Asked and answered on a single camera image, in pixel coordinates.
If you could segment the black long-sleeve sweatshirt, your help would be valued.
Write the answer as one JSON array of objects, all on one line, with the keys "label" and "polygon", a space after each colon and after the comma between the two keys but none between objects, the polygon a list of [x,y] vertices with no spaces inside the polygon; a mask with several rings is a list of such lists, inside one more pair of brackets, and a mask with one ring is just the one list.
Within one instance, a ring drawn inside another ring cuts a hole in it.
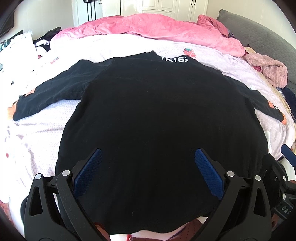
[{"label": "black long-sleeve sweatshirt", "polygon": [[188,56],[155,52],[80,60],[21,96],[13,119],[60,100],[79,104],[65,125],[56,173],[102,151],[102,164],[78,200],[111,235],[167,233],[208,216],[219,200],[194,162],[195,151],[203,148],[225,169],[251,178],[268,153],[255,112],[286,120],[240,81]]}]

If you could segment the dark clothes pile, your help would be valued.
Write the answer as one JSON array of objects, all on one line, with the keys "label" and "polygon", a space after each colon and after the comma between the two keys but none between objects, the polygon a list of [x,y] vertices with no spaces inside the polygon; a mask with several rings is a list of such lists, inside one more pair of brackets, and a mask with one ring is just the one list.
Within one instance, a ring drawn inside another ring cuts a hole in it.
[{"label": "dark clothes pile", "polygon": [[56,27],[49,30],[45,35],[33,41],[35,47],[42,47],[46,52],[50,50],[50,41],[61,31],[61,27]]}]

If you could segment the lilac strawberry print bedsheet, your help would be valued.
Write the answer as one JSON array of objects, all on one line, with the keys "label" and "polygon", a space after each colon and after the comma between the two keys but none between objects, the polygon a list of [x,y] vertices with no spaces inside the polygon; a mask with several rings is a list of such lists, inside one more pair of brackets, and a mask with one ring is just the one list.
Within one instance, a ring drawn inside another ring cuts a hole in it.
[{"label": "lilac strawberry print bedsheet", "polygon": [[[178,56],[187,55],[199,63],[243,82],[250,89],[259,91],[287,118],[287,123],[282,124],[262,113],[257,113],[263,130],[267,133],[268,147],[274,157],[280,156],[282,144],[291,146],[295,141],[292,111],[279,91],[271,86],[262,74],[242,59],[190,43],[148,39],[130,34],[96,35],[67,40],[60,46],[53,47],[42,57],[34,72],[26,75],[20,86],[14,86],[10,96],[17,97],[36,88],[82,59],[98,63],[113,57],[150,51],[156,52],[165,60],[173,61],[176,61]],[[77,104],[76,100],[62,100],[19,121],[9,120],[5,113],[1,114],[1,201],[3,203],[23,200],[37,173],[53,175],[63,129]]]}]

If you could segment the pale pink fuzzy garment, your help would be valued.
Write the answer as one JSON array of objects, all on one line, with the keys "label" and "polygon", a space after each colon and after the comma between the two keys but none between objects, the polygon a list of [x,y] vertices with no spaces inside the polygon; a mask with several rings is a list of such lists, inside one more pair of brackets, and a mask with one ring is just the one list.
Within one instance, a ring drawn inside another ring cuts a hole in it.
[{"label": "pale pink fuzzy garment", "polygon": [[273,87],[285,88],[288,82],[288,69],[278,60],[259,53],[247,53],[244,60],[268,80]]}]

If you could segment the grey quilted headboard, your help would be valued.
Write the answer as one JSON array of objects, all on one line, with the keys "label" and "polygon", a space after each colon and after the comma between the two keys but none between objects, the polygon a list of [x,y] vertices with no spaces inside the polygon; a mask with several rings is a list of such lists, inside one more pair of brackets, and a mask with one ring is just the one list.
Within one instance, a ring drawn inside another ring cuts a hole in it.
[{"label": "grey quilted headboard", "polygon": [[217,20],[227,27],[244,46],[281,61],[288,69],[287,88],[295,92],[295,47],[267,27],[224,9]]}]

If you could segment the pink fleece blanket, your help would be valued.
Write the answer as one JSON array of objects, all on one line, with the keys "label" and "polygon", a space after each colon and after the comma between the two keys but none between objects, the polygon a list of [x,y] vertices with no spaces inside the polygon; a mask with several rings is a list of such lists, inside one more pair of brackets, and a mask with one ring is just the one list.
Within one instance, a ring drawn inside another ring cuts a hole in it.
[{"label": "pink fleece blanket", "polygon": [[201,45],[234,57],[242,57],[245,54],[241,42],[229,37],[228,29],[221,22],[206,15],[199,15],[197,22],[177,21],[160,14],[99,18],[78,27],[63,29],[51,39],[50,47],[55,49],[70,40],[110,34],[132,34],[156,40]]}]

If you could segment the white storage box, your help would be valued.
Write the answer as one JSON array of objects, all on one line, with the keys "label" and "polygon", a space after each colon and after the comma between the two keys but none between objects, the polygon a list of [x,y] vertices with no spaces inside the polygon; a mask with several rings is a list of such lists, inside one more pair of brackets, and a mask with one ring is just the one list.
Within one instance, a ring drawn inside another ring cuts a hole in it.
[{"label": "white storage box", "polygon": [[32,72],[38,63],[32,32],[15,36],[1,51],[1,65],[6,77],[16,77]]}]

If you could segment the white wardrobe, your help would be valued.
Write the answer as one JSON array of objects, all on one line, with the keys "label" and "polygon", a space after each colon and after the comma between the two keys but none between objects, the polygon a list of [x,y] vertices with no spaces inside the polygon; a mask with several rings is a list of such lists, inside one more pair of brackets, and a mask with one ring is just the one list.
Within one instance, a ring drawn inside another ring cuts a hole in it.
[{"label": "white wardrobe", "polygon": [[205,15],[207,0],[134,0],[121,1],[120,14],[160,14],[178,21],[196,22],[199,15]]}]

